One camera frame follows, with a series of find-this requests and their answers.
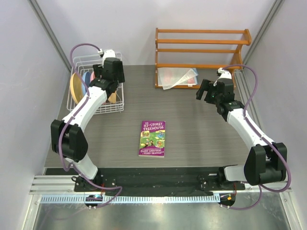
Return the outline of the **blue plate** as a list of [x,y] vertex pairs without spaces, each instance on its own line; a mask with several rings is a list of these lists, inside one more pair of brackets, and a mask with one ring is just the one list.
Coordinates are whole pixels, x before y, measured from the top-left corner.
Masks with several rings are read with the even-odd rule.
[[86,95],[87,94],[87,90],[86,90],[86,87],[88,88],[89,85],[90,85],[90,82],[91,82],[91,73],[86,71],[84,74],[83,74],[83,77],[82,77],[85,85],[82,83],[81,84],[81,87],[82,87],[82,92],[83,92],[83,95]]

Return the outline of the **pink plate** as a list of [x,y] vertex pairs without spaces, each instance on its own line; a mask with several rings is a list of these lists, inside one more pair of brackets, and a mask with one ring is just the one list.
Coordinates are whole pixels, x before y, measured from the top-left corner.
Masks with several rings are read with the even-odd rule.
[[91,73],[90,81],[93,81],[95,79],[95,74],[94,72]]

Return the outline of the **yellow plate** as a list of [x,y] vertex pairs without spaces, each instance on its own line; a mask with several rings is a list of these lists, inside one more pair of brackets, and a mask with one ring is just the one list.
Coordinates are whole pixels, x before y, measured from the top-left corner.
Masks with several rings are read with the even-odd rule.
[[72,95],[72,99],[76,104],[78,104],[84,97],[82,86],[83,84],[80,78],[78,77],[78,74],[77,73],[72,74],[70,78],[70,92]]

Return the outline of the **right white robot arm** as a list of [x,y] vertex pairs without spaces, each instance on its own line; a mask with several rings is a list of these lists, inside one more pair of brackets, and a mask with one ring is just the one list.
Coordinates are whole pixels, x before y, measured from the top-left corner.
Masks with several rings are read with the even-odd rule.
[[252,121],[244,105],[235,100],[231,79],[221,78],[217,82],[204,79],[196,98],[214,104],[217,113],[236,130],[249,150],[245,164],[220,168],[221,174],[216,178],[220,188],[228,189],[234,181],[259,185],[286,179],[286,146],[268,138]]

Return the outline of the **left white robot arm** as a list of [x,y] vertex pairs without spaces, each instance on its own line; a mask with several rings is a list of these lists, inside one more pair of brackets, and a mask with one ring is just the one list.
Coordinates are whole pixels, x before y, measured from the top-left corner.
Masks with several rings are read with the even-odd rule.
[[84,131],[97,109],[124,82],[122,61],[116,57],[107,57],[103,66],[97,68],[88,92],[77,106],[62,120],[51,123],[52,150],[60,156],[62,163],[67,160],[70,166],[74,166],[86,178],[85,185],[91,191],[101,188],[102,179],[87,154],[88,143]]

